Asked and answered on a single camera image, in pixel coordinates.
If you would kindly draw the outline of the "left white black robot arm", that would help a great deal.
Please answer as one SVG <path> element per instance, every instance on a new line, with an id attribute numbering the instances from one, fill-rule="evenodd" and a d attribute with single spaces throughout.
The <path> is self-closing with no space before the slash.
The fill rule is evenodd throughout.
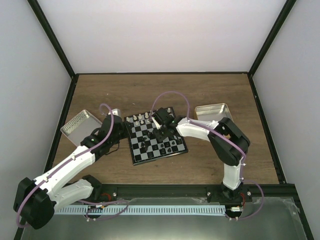
<path id="1" fill-rule="evenodd" d="M 18 184 L 13 209 L 20 219 L 34 229 L 46 225 L 54 213 L 74 203 L 89 201 L 96 203 L 102 196 L 102 184 L 92 175 L 86 175 L 73 184 L 68 182 L 86 167 L 110 153 L 110 149 L 127 137 L 122 118 L 108 115 L 101 127 L 94 129 L 80 145 L 51 170 L 35 179 L 24 178 Z"/>

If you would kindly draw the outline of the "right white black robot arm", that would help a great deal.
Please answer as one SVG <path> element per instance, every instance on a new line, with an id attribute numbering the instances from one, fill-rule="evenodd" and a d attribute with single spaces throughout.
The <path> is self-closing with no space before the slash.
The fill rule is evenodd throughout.
<path id="1" fill-rule="evenodd" d="M 250 146 L 248 137 L 227 117 L 220 121 L 200 121 L 186 116 L 173 118 L 153 114 L 156 125 L 154 135 L 158 140 L 168 137 L 191 137 L 211 143 L 218 158 L 223 162 L 221 191 L 229 202 L 240 196 L 243 185 L 243 168 Z"/>

